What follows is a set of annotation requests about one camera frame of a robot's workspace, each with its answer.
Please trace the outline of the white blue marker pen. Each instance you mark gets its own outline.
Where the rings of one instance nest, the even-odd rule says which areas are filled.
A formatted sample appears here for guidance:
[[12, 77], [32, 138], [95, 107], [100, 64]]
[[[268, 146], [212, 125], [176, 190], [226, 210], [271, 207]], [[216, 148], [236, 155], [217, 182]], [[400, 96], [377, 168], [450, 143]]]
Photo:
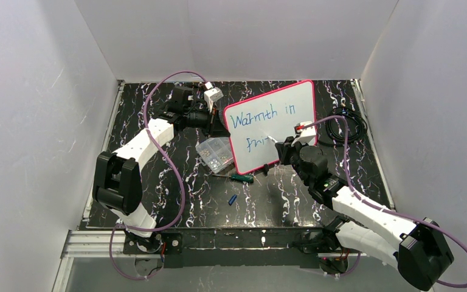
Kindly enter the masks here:
[[267, 138], [268, 138], [271, 142], [273, 142], [274, 144], [276, 144], [276, 143], [278, 142], [275, 138], [273, 138], [273, 137], [270, 136], [270, 135], [268, 135]]

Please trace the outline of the pink framed whiteboard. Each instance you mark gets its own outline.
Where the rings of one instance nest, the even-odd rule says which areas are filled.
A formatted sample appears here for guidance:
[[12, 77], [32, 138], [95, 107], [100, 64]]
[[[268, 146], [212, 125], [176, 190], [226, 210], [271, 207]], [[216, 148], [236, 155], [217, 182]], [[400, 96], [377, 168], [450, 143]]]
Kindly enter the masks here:
[[237, 173], [250, 173], [278, 161], [270, 138], [283, 142], [299, 123], [316, 121], [314, 83], [303, 80], [234, 103], [223, 116]]

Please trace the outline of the blue marker cap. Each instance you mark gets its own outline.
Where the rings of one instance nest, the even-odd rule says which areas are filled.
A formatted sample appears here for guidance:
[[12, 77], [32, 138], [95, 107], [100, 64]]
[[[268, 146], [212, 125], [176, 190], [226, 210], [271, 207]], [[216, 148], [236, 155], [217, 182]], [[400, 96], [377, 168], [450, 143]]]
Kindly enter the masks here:
[[238, 197], [237, 195], [233, 195], [233, 196], [230, 198], [230, 200], [228, 201], [228, 204], [229, 204], [230, 206], [233, 205], [233, 203], [235, 202], [235, 200], [237, 199], [237, 197]]

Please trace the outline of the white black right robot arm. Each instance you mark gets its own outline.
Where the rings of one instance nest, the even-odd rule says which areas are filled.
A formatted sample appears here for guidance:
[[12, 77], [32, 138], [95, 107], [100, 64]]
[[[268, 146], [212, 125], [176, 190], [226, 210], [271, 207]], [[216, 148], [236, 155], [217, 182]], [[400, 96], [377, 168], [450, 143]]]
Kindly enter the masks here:
[[454, 261], [436, 222], [401, 218], [376, 203], [328, 170], [319, 147], [288, 137], [275, 145], [283, 165], [291, 165], [310, 196], [341, 217], [327, 226], [335, 247], [355, 249], [395, 268], [402, 278], [421, 291], [429, 291]]

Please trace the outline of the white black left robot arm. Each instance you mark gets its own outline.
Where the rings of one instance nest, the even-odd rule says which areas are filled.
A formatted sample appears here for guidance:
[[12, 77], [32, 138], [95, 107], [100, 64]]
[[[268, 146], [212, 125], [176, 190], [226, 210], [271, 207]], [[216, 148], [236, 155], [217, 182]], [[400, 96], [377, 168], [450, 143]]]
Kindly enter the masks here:
[[203, 97], [193, 88], [175, 86], [171, 98], [153, 111], [144, 130], [115, 151], [103, 151], [97, 156], [92, 198], [116, 214], [126, 231], [140, 238], [159, 231], [156, 220], [142, 204], [141, 171], [162, 145], [186, 128], [202, 130], [207, 137], [229, 137], [221, 123], [215, 102], [222, 91], [207, 82]]

